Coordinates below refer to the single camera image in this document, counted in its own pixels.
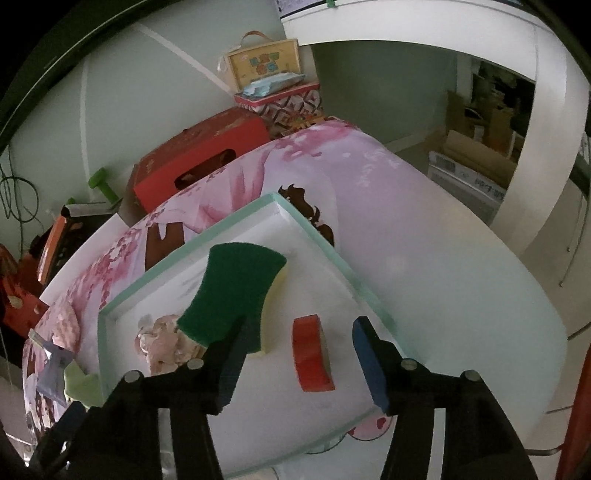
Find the red cardboard box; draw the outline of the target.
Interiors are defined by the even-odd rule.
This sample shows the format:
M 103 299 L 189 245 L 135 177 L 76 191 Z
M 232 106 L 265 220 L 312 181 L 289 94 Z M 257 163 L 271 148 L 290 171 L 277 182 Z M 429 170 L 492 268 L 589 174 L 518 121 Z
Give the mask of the red cardboard box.
M 270 141 L 263 119 L 239 107 L 182 130 L 144 156 L 133 192 L 146 212 L 197 180 Z

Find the red patterned tin box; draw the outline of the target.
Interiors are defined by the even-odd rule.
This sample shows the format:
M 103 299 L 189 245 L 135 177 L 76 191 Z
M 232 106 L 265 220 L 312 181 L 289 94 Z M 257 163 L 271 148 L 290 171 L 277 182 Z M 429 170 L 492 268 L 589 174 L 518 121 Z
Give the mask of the red patterned tin box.
M 273 139 L 286 137 L 325 120 L 318 81 L 302 83 L 263 98 L 235 94 L 235 103 L 259 115 Z

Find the red tape roll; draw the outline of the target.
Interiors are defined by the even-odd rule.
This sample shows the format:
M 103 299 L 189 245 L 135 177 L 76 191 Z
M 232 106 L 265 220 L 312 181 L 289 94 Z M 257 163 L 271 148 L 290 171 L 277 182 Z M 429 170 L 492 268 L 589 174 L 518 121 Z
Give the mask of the red tape roll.
M 328 347 L 318 315 L 295 318 L 291 328 L 294 369 L 301 390 L 321 393 L 335 390 Z

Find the orange black box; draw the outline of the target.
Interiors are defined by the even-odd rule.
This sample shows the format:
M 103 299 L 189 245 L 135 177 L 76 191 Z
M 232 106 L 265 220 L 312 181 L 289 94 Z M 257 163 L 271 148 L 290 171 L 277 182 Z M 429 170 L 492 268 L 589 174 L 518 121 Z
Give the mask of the orange black box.
M 121 204 L 68 203 L 49 231 L 37 268 L 37 280 L 46 287 L 65 263 L 113 216 Z

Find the blue wet wipes pack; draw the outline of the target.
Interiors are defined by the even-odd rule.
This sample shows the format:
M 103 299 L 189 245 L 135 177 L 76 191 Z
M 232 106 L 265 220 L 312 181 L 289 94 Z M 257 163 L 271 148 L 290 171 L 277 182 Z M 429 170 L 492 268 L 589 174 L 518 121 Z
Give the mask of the blue wet wipes pack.
M 281 90 L 296 86 L 304 81 L 304 74 L 283 72 L 254 80 L 242 89 L 242 95 L 249 98 L 264 98 Z

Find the cartoon print bedsheet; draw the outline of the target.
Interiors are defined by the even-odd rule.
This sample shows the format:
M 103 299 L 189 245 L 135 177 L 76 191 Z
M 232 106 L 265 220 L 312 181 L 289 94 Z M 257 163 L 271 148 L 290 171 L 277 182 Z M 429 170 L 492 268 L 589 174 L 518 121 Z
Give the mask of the cartoon print bedsheet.
M 146 363 L 139 328 L 179 315 L 209 250 L 256 243 L 287 257 L 231 403 L 211 417 L 221 471 L 277 466 L 298 479 L 375 479 L 394 421 L 375 406 L 353 348 L 356 317 L 437 372 L 477 371 L 526 438 L 559 383 L 562 321 L 539 283 L 469 209 L 360 129 L 325 121 L 264 144 L 159 205 L 52 298 L 69 302 L 76 362 L 113 388 Z M 301 390 L 294 319 L 318 315 L 335 390 Z

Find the pink white fuzzy cloth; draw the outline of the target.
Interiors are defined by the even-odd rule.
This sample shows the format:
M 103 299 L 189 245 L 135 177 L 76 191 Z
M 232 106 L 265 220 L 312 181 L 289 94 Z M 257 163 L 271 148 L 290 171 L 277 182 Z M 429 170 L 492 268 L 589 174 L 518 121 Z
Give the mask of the pink white fuzzy cloth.
M 52 342 L 63 349 L 77 353 L 81 330 L 76 313 L 69 302 L 57 312 L 57 321 L 52 330 Z

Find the light green cloth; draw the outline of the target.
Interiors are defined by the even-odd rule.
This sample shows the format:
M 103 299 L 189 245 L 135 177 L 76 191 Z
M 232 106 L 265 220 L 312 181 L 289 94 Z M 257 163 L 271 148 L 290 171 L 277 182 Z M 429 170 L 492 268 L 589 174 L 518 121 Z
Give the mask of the light green cloth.
M 78 401 L 85 408 L 101 407 L 103 396 L 96 374 L 86 374 L 75 360 L 64 369 L 64 395 L 70 401 Z

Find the green dumbbell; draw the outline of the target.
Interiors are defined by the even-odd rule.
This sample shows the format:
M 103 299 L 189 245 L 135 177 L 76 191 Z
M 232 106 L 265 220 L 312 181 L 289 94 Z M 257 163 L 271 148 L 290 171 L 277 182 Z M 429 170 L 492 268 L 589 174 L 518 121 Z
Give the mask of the green dumbbell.
M 100 168 L 90 176 L 87 185 L 91 190 L 98 190 L 111 205 L 114 205 L 120 198 L 108 184 L 108 177 L 107 170 Z

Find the white curved shelf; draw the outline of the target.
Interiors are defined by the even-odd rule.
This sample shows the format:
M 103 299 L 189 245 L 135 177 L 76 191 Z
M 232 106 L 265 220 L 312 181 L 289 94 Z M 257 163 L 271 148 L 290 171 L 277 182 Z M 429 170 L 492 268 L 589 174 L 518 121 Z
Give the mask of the white curved shelf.
M 523 254 L 554 209 L 586 139 L 590 82 L 564 42 L 522 1 L 287 1 L 301 45 L 392 41 L 457 56 L 447 128 L 514 166 L 492 230 Z

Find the red tote bag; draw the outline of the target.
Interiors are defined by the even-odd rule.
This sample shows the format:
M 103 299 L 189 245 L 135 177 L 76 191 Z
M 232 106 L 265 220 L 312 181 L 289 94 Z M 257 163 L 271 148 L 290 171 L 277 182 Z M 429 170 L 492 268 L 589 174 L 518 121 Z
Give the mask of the red tote bag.
M 43 286 L 37 279 L 38 260 L 30 253 L 17 261 L 1 249 L 1 322 L 23 338 L 36 327 L 48 309 L 41 299 Z

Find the black television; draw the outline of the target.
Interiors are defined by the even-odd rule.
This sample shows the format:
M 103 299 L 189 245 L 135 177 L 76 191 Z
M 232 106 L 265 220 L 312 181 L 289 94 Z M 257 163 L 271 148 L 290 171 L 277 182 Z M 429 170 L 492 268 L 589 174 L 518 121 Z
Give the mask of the black television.
M 3 1 L 1 147 L 81 59 L 167 0 Z

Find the green scouring sponge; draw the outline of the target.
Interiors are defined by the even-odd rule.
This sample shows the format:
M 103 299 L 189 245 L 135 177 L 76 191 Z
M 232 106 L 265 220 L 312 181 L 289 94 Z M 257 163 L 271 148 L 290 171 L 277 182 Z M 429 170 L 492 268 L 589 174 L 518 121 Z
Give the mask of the green scouring sponge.
M 264 307 L 286 267 L 286 256 L 261 245 L 214 245 L 197 293 L 177 320 L 178 329 L 207 348 L 224 339 L 233 322 L 242 318 L 246 352 L 262 353 L 266 350 Z

